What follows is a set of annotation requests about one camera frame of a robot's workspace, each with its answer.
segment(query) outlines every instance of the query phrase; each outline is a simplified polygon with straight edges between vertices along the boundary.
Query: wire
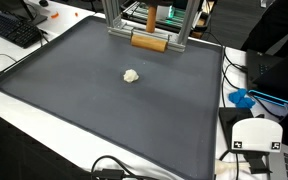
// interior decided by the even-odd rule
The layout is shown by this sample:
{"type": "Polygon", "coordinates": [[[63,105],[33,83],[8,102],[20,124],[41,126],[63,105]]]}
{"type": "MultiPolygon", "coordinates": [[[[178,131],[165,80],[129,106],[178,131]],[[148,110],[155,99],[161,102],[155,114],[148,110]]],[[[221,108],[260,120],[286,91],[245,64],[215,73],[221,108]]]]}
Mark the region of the wire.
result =
{"type": "Polygon", "coordinates": [[[230,86],[232,86],[233,88],[235,88],[235,89],[240,89],[239,87],[234,86],[234,85],[230,82],[230,80],[227,78],[227,76],[226,76],[226,72],[227,72],[228,68],[229,68],[230,66],[232,66],[232,65],[233,65],[233,64],[229,64],[229,65],[226,67],[226,69],[225,69],[224,72],[223,72],[223,69],[222,69],[222,73],[223,73],[223,75],[224,75],[223,78],[225,78],[226,81],[228,82],[228,84],[229,84],[230,86]]]}
{"type": "Polygon", "coordinates": [[[120,161],[119,159],[117,159],[116,157],[114,156],[110,156],[110,155],[105,155],[105,156],[102,156],[102,157],[99,157],[92,165],[92,169],[91,169],[91,173],[94,172],[95,170],[95,166],[96,164],[102,160],[102,159],[111,159],[113,161],[115,161],[124,171],[126,171],[129,175],[124,175],[124,178],[135,178],[135,179],[147,179],[147,180],[158,180],[158,179],[155,179],[155,178],[152,178],[152,177],[148,177],[148,176],[137,176],[135,175],[134,173],[132,173],[130,170],[128,170],[125,166],[124,166],[124,163],[122,161],[120,161]]]}
{"type": "Polygon", "coordinates": [[[41,36],[40,43],[41,43],[41,47],[43,47],[43,42],[42,42],[43,39],[45,39],[45,41],[47,43],[49,43],[50,41],[44,36],[44,33],[45,33],[44,31],[40,30],[37,26],[35,26],[35,27],[36,27],[36,29],[38,30],[38,32],[39,32],[39,34],[41,36]]]}
{"type": "Polygon", "coordinates": [[[240,164],[238,163],[238,155],[237,153],[235,154],[236,157],[236,180],[238,180],[238,176],[240,175],[240,164]]]}
{"type": "MultiPolygon", "coordinates": [[[[208,0],[207,0],[206,2],[207,2],[208,10],[209,10],[208,14],[211,14],[210,2],[209,2],[208,0]]],[[[212,18],[210,19],[210,30],[209,30],[209,32],[210,32],[210,33],[212,32],[212,18]]]]}
{"type": "Polygon", "coordinates": [[[6,56],[6,57],[10,58],[12,61],[17,62],[14,58],[12,58],[11,56],[9,56],[7,54],[0,54],[0,56],[6,56]]]}
{"type": "Polygon", "coordinates": [[[212,34],[211,32],[204,32],[204,33],[208,33],[210,34],[216,41],[219,45],[223,46],[223,44],[214,36],[214,34],[212,34]]]}
{"type": "Polygon", "coordinates": [[[95,169],[96,164],[97,164],[100,160],[102,160],[102,159],[112,159],[112,160],[115,161],[122,169],[124,169],[128,174],[133,175],[133,176],[136,176],[134,173],[132,173],[130,170],[128,170],[128,169],[123,165],[123,163],[122,163],[119,159],[117,159],[117,158],[114,157],[114,156],[110,156],[110,155],[105,155],[105,156],[102,156],[102,157],[98,158],[98,159],[93,163],[91,172],[94,172],[94,169],[95,169]]]}
{"type": "Polygon", "coordinates": [[[133,175],[124,175],[125,178],[135,178],[135,179],[147,179],[147,180],[158,180],[155,178],[147,177],[147,176],[133,176],[133,175]]]}
{"type": "Polygon", "coordinates": [[[221,84],[221,86],[222,86],[222,101],[223,101],[223,107],[226,107],[226,105],[225,105],[225,99],[224,99],[224,75],[223,75],[223,79],[222,79],[222,84],[221,84]]]}
{"type": "Polygon", "coordinates": [[[26,4],[26,5],[30,6],[34,10],[35,16],[33,17],[33,19],[35,19],[37,17],[37,15],[39,14],[38,10],[34,6],[32,6],[31,4],[26,4]]]}
{"type": "Polygon", "coordinates": [[[136,8],[133,10],[133,12],[131,13],[131,15],[130,15],[129,17],[134,17],[133,14],[134,14],[134,12],[137,10],[137,8],[140,6],[140,4],[141,4],[141,3],[138,2],[136,8]]]}
{"type": "Polygon", "coordinates": [[[208,14],[210,14],[211,13],[210,1],[206,0],[206,6],[208,7],[208,14]]]}
{"type": "Polygon", "coordinates": [[[242,65],[239,65],[239,64],[234,64],[232,63],[232,61],[228,58],[227,54],[226,54],[226,47],[224,47],[224,56],[226,57],[226,60],[230,63],[230,64],[233,64],[233,66],[236,68],[236,69],[239,69],[240,71],[244,72],[244,73],[247,73],[248,69],[246,66],[242,66],[242,65]]]}
{"type": "Polygon", "coordinates": [[[230,151],[229,150],[226,150],[222,155],[221,157],[219,158],[220,161],[223,161],[223,159],[226,157],[226,155],[229,153],[230,151]]]}
{"type": "Polygon", "coordinates": [[[279,119],[279,120],[283,119],[283,116],[276,115],[276,114],[272,113],[270,110],[268,110],[267,107],[266,107],[259,99],[257,99],[256,97],[254,97],[252,94],[247,93],[247,95],[250,96],[250,97],[252,97],[252,99],[255,99],[255,100],[263,107],[263,109],[264,109],[266,112],[268,112],[270,115],[274,116],[275,118],[277,118],[277,119],[279,119]]]}

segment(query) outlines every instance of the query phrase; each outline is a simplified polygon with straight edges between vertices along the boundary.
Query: gray mat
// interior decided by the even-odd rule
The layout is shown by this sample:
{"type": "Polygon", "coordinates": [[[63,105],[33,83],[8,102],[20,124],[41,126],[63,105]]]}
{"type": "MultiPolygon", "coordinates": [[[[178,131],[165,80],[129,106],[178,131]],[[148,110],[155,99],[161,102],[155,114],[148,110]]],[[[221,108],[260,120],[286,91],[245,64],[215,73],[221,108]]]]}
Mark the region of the gray mat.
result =
{"type": "Polygon", "coordinates": [[[185,53],[152,52],[88,17],[2,74],[0,91],[184,179],[208,180],[221,64],[220,47],[190,41],[185,53]],[[128,84],[131,68],[140,78],[128,84]]]}

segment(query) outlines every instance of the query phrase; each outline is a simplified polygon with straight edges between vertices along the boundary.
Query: sticker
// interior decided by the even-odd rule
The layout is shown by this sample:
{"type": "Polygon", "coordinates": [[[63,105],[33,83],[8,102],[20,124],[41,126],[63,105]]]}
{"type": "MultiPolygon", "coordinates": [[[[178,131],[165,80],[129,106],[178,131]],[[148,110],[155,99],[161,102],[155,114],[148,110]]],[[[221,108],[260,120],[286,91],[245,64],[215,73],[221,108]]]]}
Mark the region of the sticker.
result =
{"type": "Polygon", "coordinates": [[[241,141],[234,141],[234,148],[242,149],[242,142],[241,141]]]}
{"type": "Polygon", "coordinates": [[[281,149],[281,143],[280,142],[272,142],[272,149],[274,149],[274,150],[281,149]]]}

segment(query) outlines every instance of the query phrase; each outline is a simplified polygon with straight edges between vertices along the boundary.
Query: white table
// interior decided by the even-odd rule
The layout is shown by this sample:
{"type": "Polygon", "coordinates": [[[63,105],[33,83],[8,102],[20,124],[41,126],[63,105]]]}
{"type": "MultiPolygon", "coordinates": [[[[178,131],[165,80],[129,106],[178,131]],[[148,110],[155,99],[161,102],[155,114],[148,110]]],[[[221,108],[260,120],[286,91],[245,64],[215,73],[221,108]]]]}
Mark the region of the white table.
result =
{"type": "MultiPolygon", "coordinates": [[[[31,2],[36,8],[40,9],[37,5],[38,0],[31,0],[31,2]]],[[[84,17],[94,15],[93,12],[57,4],[52,1],[49,1],[49,4],[48,7],[40,10],[41,14],[48,16],[48,20],[39,24],[38,27],[48,32],[48,38],[50,40],[59,36],[84,17]],[[59,13],[59,17],[56,19],[50,18],[50,15],[56,12],[59,13]]],[[[103,14],[96,14],[96,16],[104,17],[103,14]]],[[[8,54],[17,60],[27,56],[39,47],[40,44],[36,43],[28,49],[22,49],[0,38],[0,53],[8,54]]],[[[241,65],[245,64],[244,52],[227,48],[227,54],[233,62],[241,65]]],[[[13,62],[10,59],[0,56],[0,70],[5,69],[11,64],[13,64],[13,62]]],[[[228,70],[227,76],[236,86],[246,87],[245,74],[233,67],[228,70]]],[[[233,91],[235,91],[235,89],[225,83],[225,95],[233,91]]],[[[226,105],[234,106],[227,99],[226,105]]],[[[255,106],[252,112],[254,115],[265,113],[260,106],[255,106]]],[[[134,171],[135,174],[153,176],[160,179],[181,179],[173,173],[131,152],[2,93],[0,93],[0,117],[84,169],[90,169],[98,157],[102,155],[112,155],[132,167],[133,169],[131,170],[134,171]]],[[[220,123],[218,123],[216,157],[219,158],[226,149],[223,132],[220,123]]],[[[235,156],[229,154],[225,160],[235,162],[235,156]]],[[[111,160],[102,160],[97,167],[117,168],[118,166],[111,160]]],[[[235,174],[236,171],[231,170],[218,175],[217,179],[233,179],[235,174]]],[[[266,179],[266,175],[254,176],[250,175],[249,172],[241,171],[240,179],[266,179]]]]}

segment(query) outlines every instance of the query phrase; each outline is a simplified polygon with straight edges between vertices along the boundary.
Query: blue object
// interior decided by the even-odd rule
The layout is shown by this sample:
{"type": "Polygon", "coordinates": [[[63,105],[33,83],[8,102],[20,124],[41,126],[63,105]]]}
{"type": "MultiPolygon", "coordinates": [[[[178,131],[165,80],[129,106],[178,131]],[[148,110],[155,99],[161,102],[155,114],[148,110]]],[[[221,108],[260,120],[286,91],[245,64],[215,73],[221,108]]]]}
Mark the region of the blue object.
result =
{"type": "Polygon", "coordinates": [[[246,89],[239,89],[236,92],[229,94],[229,100],[236,105],[237,108],[251,109],[255,102],[251,98],[246,98],[246,89]]]}

